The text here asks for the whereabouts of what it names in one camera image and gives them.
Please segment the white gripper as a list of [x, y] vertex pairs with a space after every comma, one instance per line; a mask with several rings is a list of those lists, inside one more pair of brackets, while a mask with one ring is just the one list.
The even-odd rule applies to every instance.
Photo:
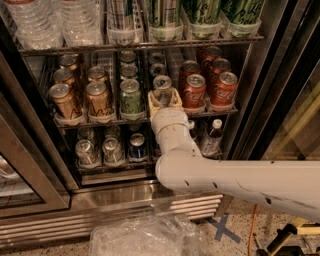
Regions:
[[159, 101], [154, 97], [152, 91], [148, 92], [148, 105], [150, 115], [153, 116], [151, 118], [151, 127], [155, 134], [158, 134], [163, 128], [170, 125], [183, 125], [189, 127], [188, 116], [184, 110], [182, 110], [182, 100], [176, 89], [173, 89], [173, 107], [160, 109]]

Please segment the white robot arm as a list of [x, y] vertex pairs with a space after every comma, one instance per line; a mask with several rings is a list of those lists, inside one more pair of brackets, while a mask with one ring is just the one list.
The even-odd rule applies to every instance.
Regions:
[[217, 191], [320, 222], [319, 161], [211, 160], [192, 139], [181, 107], [151, 115], [161, 150], [158, 181], [174, 191]]

